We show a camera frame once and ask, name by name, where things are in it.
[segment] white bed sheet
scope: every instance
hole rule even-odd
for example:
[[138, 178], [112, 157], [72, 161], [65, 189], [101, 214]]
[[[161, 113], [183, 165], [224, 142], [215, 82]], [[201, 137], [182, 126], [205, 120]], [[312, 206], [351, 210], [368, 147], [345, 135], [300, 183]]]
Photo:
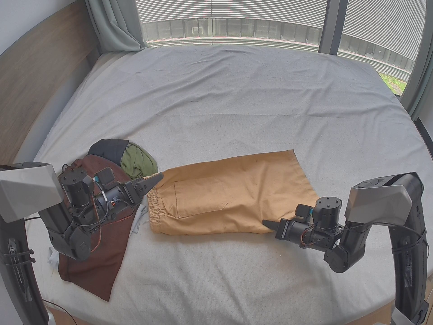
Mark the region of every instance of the white bed sheet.
[[[160, 170], [294, 149], [317, 194], [343, 200], [340, 222], [350, 187], [378, 176], [417, 171], [423, 203], [433, 202], [429, 152], [367, 63], [183, 46], [111, 54], [98, 64], [36, 156], [56, 171], [101, 138], [143, 146]], [[424, 215], [430, 233], [432, 209]], [[47, 264], [42, 222], [28, 222], [28, 236], [42, 296], [93, 324], [343, 324], [394, 297], [385, 227], [373, 227], [364, 258], [336, 274], [323, 253], [273, 234], [168, 236], [143, 223], [129, 239], [110, 302], [62, 281]]]

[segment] tan shorts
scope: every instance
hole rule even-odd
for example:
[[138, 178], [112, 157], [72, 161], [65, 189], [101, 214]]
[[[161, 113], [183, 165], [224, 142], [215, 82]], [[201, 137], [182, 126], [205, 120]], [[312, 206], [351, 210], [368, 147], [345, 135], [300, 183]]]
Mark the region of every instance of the tan shorts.
[[270, 232], [262, 220], [314, 206], [316, 192], [293, 150], [238, 156], [169, 169], [148, 193], [155, 233], [200, 235]]

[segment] clothing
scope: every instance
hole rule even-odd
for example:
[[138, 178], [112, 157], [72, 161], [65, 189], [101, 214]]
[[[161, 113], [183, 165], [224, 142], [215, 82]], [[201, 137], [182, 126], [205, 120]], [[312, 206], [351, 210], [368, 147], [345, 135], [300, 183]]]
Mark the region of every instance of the clothing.
[[[83, 159], [75, 160], [73, 164], [69, 166], [69, 169], [76, 167], [83, 167], [91, 177], [93, 177], [96, 172], [106, 167], [111, 167], [116, 181], [124, 183], [130, 180], [120, 166], [95, 155], [87, 155]], [[94, 192], [95, 194], [99, 194], [99, 188], [95, 187]], [[90, 253], [90, 257], [86, 261], [76, 261], [60, 254], [58, 265], [60, 277], [67, 282], [72, 282], [80, 286], [105, 301], [109, 301], [114, 280], [116, 279], [117, 273], [122, 265], [123, 256], [125, 255], [134, 216], [122, 221], [120, 220], [131, 214], [131, 209], [125, 209], [117, 215], [115, 222], [101, 226], [100, 245], [93, 253]], [[98, 238], [99, 233], [95, 231], [90, 237], [92, 248], [96, 246]]]
[[290, 219], [317, 200], [293, 150], [169, 169], [147, 196], [152, 231], [170, 235], [262, 234], [263, 219]]
[[158, 172], [155, 159], [127, 139], [101, 139], [90, 147], [88, 155], [97, 155], [119, 165], [131, 179]]
[[131, 179], [158, 173], [155, 159], [143, 148], [132, 142], [127, 145], [120, 166]]

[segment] green lawn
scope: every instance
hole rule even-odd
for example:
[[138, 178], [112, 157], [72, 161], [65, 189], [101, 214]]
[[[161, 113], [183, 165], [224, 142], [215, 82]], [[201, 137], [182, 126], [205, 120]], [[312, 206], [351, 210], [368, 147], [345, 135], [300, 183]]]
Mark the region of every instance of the green lawn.
[[387, 86], [392, 90], [394, 94], [401, 95], [404, 89], [406, 88], [406, 84], [407, 84], [406, 82], [403, 82], [388, 74], [379, 73], [379, 75], [382, 77], [383, 82], [387, 84]]

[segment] pocket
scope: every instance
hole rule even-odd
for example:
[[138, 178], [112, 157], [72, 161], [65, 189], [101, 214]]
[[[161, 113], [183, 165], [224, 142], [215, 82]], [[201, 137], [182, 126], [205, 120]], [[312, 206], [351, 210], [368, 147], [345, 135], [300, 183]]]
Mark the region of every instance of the pocket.
[[225, 185], [216, 177], [175, 181], [177, 217], [220, 211], [228, 204]]

